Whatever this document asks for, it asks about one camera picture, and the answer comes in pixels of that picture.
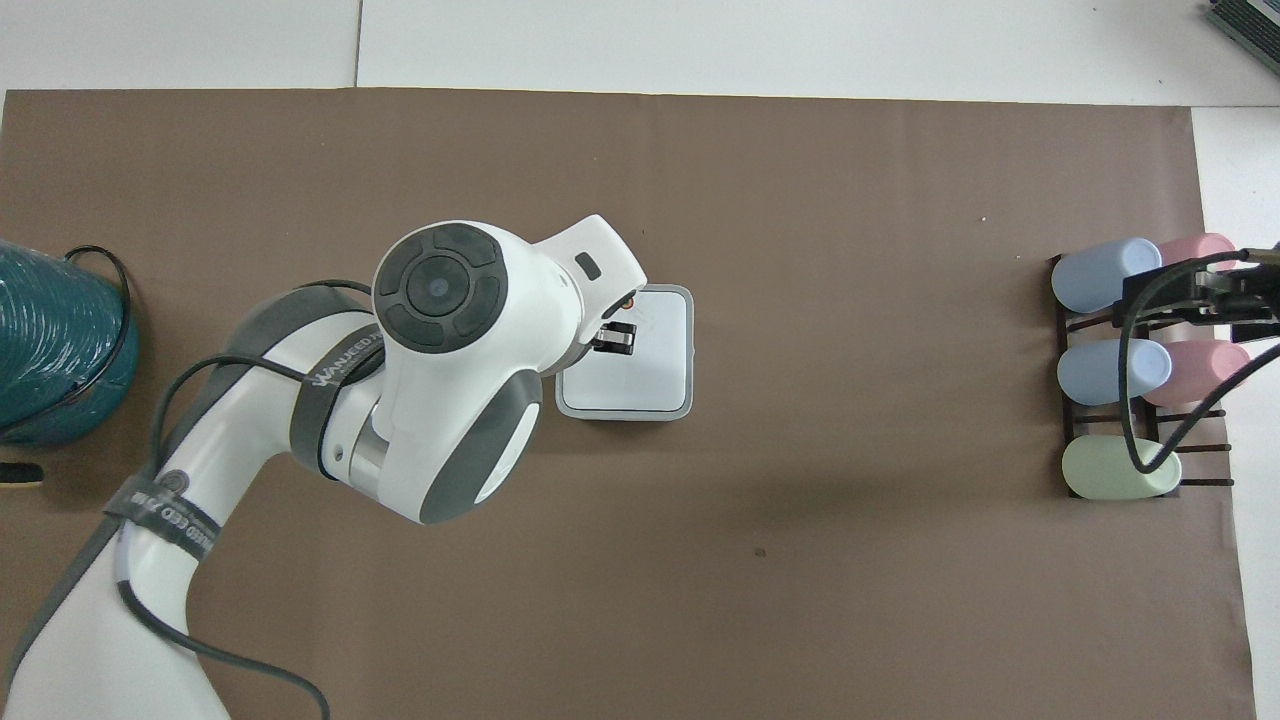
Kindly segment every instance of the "black cable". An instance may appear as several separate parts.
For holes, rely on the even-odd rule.
[[[300,290],[300,288],[303,288],[303,287],[344,287],[347,290],[355,290],[356,292],[364,292],[365,295],[372,295],[374,293],[374,288],[369,287],[367,284],[365,284],[362,282],[344,281],[342,278],[330,278],[330,279],[326,279],[326,281],[315,281],[315,282],[310,282],[310,283],[303,283],[303,284],[300,284],[298,287],[296,287],[294,290]]]
[[[329,701],[324,697],[324,693],[320,692],[320,688],[317,688],[311,680],[307,680],[302,675],[296,675],[293,673],[289,673],[284,667],[279,667],[269,662],[262,662],[260,660],[253,660],[251,657],[236,655],[233,652],[227,652],[225,650],[220,650],[211,644],[200,642],[196,638],[170,626],[164,620],[156,618],[147,609],[147,606],[142,605],[142,601],[138,600],[138,596],[133,592],[133,585],[129,584],[129,580],[120,580],[115,583],[115,587],[120,593],[120,600],[124,601],[124,606],[129,609],[129,612],[132,612],[133,616],[137,618],[140,623],[142,623],[148,630],[151,630],[156,635],[179,647],[184,647],[192,652],[204,655],[210,660],[225,662],[227,665],[232,665],[234,667],[255,670],[257,673],[262,673],[264,675],[270,675],[273,678],[284,680],[287,683],[292,683],[306,691],[316,701],[316,705],[320,706],[320,717],[323,720],[329,720],[330,717]]]
[[[143,465],[142,473],[147,477],[155,477],[160,471],[160,462],[164,446],[164,416],[169,411],[169,404],[173,402],[173,396],[178,393],[178,388],[183,386],[187,380],[192,378],[200,370],[209,368],[210,365],[252,365],[255,368],[262,368],[273,373],[284,375],[291,380],[302,382],[306,378],[305,373],[294,370],[288,365],[282,365],[274,360],[268,360],[266,357],[259,357],[256,355],[234,355],[234,354],[221,354],[211,355],[200,360],[195,365],[183,370],[169,387],[165,388],[164,395],[160,396],[160,401],[156,404],[155,415],[151,418],[151,452],[147,459],[147,464]]]
[[[1138,319],[1142,316],[1142,311],[1146,309],[1147,304],[1160,292],[1165,286],[1174,282],[1178,278],[1198,273],[1207,269],[1215,263],[1224,263],[1228,260],[1242,260],[1248,261],[1249,251],[1238,250],[1234,252],[1217,252],[1213,255],[1206,255],[1204,258],[1194,258],[1192,260],[1184,260],[1175,265],[1170,265],[1164,273],[1157,275],[1151,283],[1147,284],[1134,299],[1129,313],[1125,315],[1124,325],[1120,328],[1120,359],[1119,359],[1119,383],[1120,383],[1120,402],[1128,404],[1129,398],[1129,341],[1133,337],[1133,331],[1138,324]],[[1267,350],[1262,355],[1258,355],[1243,368],[1231,374],[1231,377],[1222,380],[1213,392],[1208,393],[1196,406],[1194,410],[1187,414],[1181,423],[1174,429],[1165,441],[1156,455],[1149,462],[1143,462],[1142,457],[1138,455],[1138,442],[1134,438],[1133,432],[1133,416],[1128,410],[1120,413],[1120,427],[1124,430],[1125,448],[1129,452],[1129,461],[1133,462],[1134,469],[1139,473],[1148,475],[1155,473],[1165,460],[1178,448],[1178,445],[1190,433],[1192,428],[1198,423],[1208,411],[1216,405],[1228,392],[1235,389],[1240,383],[1245,380],[1249,375],[1262,369],[1263,365],[1271,363],[1276,357],[1280,357],[1280,346]]]
[[[164,419],[165,415],[168,414],[169,405],[173,402],[173,398],[178,393],[178,389],[182,388],[182,386],[187,380],[189,380],[196,373],[198,373],[205,368],[209,368],[210,365],[251,365],[253,368],[262,368],[265,370],[270,370],[279,375],[284,375],[285,378],[289,378],[291,380],[294,382],[301,383],[303,379],[306,379],[306,374],[302,372],[294,370],[288,365],[282,365],[279,363],[275,363],[274,360],[268,360],[266,357],[259,357],[255,355],[234,355],[234,354],[212,355],[195,363],[193,365],[183,370],[183,373],[178,375],[172,383],[169,383],[169,387],[165,388],[164,395],[160,396],[160,400],[156,404],[155,415],[151,419],[150,455],[147,464],[142,469],[142,473],[145,473],[147,477],[155,477],[156,473],[160,471],[163,442],[164,442]],[[142,623],[142,625],[145,625],[156,635],[168,639],[174,644],[184,647],[192,652],[207,656],[211,660],[225,662],[228,665],[233,665],[237,667],[243,667],[246,670],[255,670],[257,673],[262,673],[265,675],[270,675],[273,678],[278,678],[288,683],[292,683],[305,689],[307,693],[310,693],[311,697],[315,698],[316,705],[320,706],[320,716],[324,720],[329,720],[329,701],[324,697],[324,693],[320,691],[320,688],[317,688],[306,678],[289,673],[283,667],[278,667],[268,662],[261,662],[259,660],[236,655],[233,652],[228,652],[225,650],[197,641],[191,635],[187,635],[186,633],[182,633],[169,626],[163,620],[156,618],[142,603],[142,601],[138,600],[137,594],[134,594],[133,592],[133,587],[129,584],[128,580],[120,580],[119,583],[116,583],[116,588],[120,592],[120,600],[124,601],[124,605],[129,609],[129,612],[132,612],[133,616],[137,618],[140,623]]]
[[[122,263],[120,259],[116,258],[114,252],[97,245],[81,245],[73,247],[68,250],[65,255],[63,255],[63,260],[74,261],[76,258],[86,252],[93,252],[96,255],[106,258],[115,268],[115,275],[120,281],[120,328],[115,332],[115,342],[111,343],[111,350],[106,352],[106,357],[102,359],[97,369],[93,370],[93,374],[90,375],[87,380],[77,383],[74,387],[72,387],[72,389],[67,391],[67,395],[58,398],[58,401],[54,402],[52,405],[36,410],[35,413],[27,415],[26,418],[19,418],[18,420],[14,420],[12,423],[5,424],[4,427],[0,427],[0,437],[4,437],[5,433],[13,430],[19,425],[24,425],[37,418],[42,418],[49,413],[52,413],[59,407],[64,407],[74,402],[82,395],[88,392],[100,379],[102,379],[102,375],[106,374],[106,372],[115,363],[115,359],[119,357],[120,350],[124,348],[124,340],[125,337],[128,337],[129,325],[133,322],[133,300],[129,293],[129,278],[124,272],[124,263]]]

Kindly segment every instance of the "brown paper mat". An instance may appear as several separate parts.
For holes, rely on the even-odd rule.
[[[115,250],[143,331],[122,411],[0,496],[0,651],[163,384],[252,305],[367,279],[429,222],[599,211],[694,293],[692,414],[544,410],[438,528],[278,459],[196,578],[197,635],[342,719],[1253,716],[1230,491],[1088,503],[1056,470],[1046,260],[1202,229],[1187,110],[10,92],[0,173],[0,234]],[[311,712],[210,674],[236,716]]]

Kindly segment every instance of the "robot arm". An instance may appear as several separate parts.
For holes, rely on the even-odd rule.
[[[202,511],[214,537],[283,452],[411,520],[454,518],[518,460],[539,377],[580,359],[645,282],[599,217],[536,245],[471,222],[415,231],[379,264],[374,315],[325,287],[256,309],[228,351],[302,380],[220,366],[170,434],[156,483]],[[129,520],[104,521],[19,643],[5,720],[228,717],[196,656],[143,628],[116,593],[129,580],[186,633],[200,557]]]

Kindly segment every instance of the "small square box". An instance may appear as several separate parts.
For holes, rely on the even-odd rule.
[[[694,297],[650,284],[609,320],[636,327],[632,355],[588,352],[556,375],[556,406],[584,420],[677,420],[694,404]]]

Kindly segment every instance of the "light blue cup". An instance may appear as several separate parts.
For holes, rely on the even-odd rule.
[[[1057,360],[1057,384],[1080,405],[1106,405],[1120,400],[1120,341],[1076,345]],[[1151,392],[1169,380],[1174,361],[1162,345],[1129,341],[1129,397]]]
[[[1053,295],[1068,310],[1096,313],[1124,295],[1124,279],[1161,266],[1160,249],[1130,237],[1082,250],[1053,266]]]

